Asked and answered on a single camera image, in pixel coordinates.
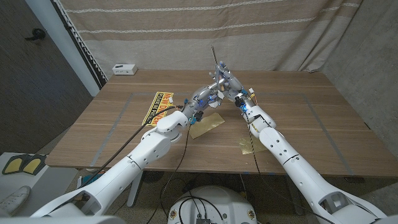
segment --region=table leg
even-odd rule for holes
[[[143,172],[144,171],[141,171],[131,183],[130,194],[127,199],[127,206],[130,208],[133,207],[134,202],[136,202],[136,198],[138,195],[138,188],[141,183],[141,177]]]
[[[300,191],[293,183],[293,180],[289,176],[286,176],[286,182],[289,188],[290,196],[292,197],[292,201],[297,205],[302,205],[300,200]],[[294,212],[296,215],[304,215],[304,210],[296,205],[294,205]]]

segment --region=wooden table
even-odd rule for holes
[[[138,71],[111,77],[87,109],[50,153],[52,167],[100,167],[139,128],[157,91],[174,92],[174,103],[213,80],[209,71]],[[277,123],[288,142],[323,175],[397,177],[398,162],[365,125],[354,109],[322,73],[234,72],[246,89],[256,91],[259,106]],[[189,138],[179,168],[185,172],[256,173],[252,154],[242,155],[239,138],[248,129],[234,103],[224,100],[205,116],[219,113],[225,120],[215,129]],[[141,134],[149,130],[146,127]],[[114,165],[140,141],[133,141],[110,163]],[[183,137],[168,154],[147,170],[174,170],[185,146]],[[284,174],[269,151],[256,154],[265,174]]]

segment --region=gray wall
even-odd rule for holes
[[[398,158],[398,1],[364,0],[321,71]]]
[[[91,96],[100,91],[51,1],[25,0]]]

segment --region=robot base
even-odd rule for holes
[[[208,202],[202,200],[206,207],[207,219],[205,218],[205,209],[199,199],[190,199],[189,192],[182,195],[177,202],[172,206],[169,212],[168,224],[180,223],[180,215],[183,223],[244,223],[255,224],[257,223],[256,214],[252,205],[240,194],[236,193],[226,187],[215,185],[207,185],[191,190],[194,197],[199,197],[211,202],[220,211],[223,220],[217,210]]]

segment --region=striped curtain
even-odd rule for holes
[[[362,0],[61,0],[108,76],[141,70],[315,71]]]

